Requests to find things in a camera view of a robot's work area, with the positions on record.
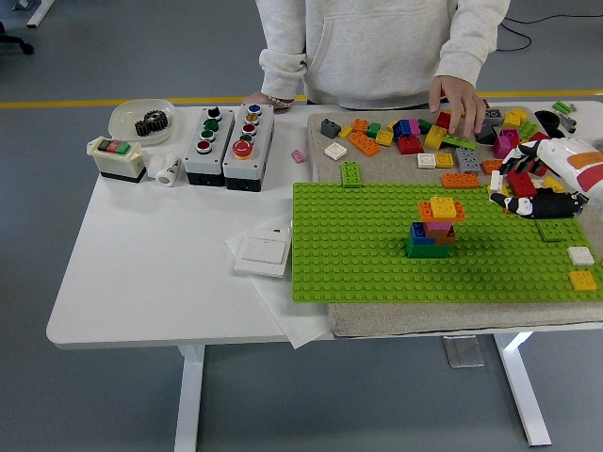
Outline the person's right hand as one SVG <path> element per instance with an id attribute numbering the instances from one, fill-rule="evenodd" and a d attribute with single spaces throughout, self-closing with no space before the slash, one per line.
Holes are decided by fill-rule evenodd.
<path id="1" fill-rule="evenodd" d="M 243 99 L 244 104 L 250 105 L 271 105 L 274 110 L 286 111 L 288 110 L 295 99 L 280 99 L 273 96 L 269 96 L 261 91 L 254 92 Z"/>

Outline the person's left hand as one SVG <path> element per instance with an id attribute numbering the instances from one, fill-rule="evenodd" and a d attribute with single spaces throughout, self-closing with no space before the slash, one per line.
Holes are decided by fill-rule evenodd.
<path id="1" fill-rule="evenodd" d="M 430 86 L 428 101 L 432 113 L 440 110 L 444 98 L 448 100 L 451 110 L 448 127 L 450 134 L 454 135 L 456 133 L 463 112 L 465 116 L 461 135 L 469 138 L 481 131 L 486 106 L 473 85 L 453 76 L 435 76 Z"/>

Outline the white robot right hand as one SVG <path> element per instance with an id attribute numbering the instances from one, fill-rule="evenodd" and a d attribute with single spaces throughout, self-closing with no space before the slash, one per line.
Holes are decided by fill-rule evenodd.
<path id="1" fill-rule="evenodd" d="M 492 193 L 490 201 L 527 219 L 575 218 L 586 204 L 602 212 L 602 152 L 595 141 L 576 138 L 534 140 L 515 147 L 503 160 L 500 173 L 521 173 L 546 167 L 562 178 L 571 193 L 539 189 L 517 197 Z"/>

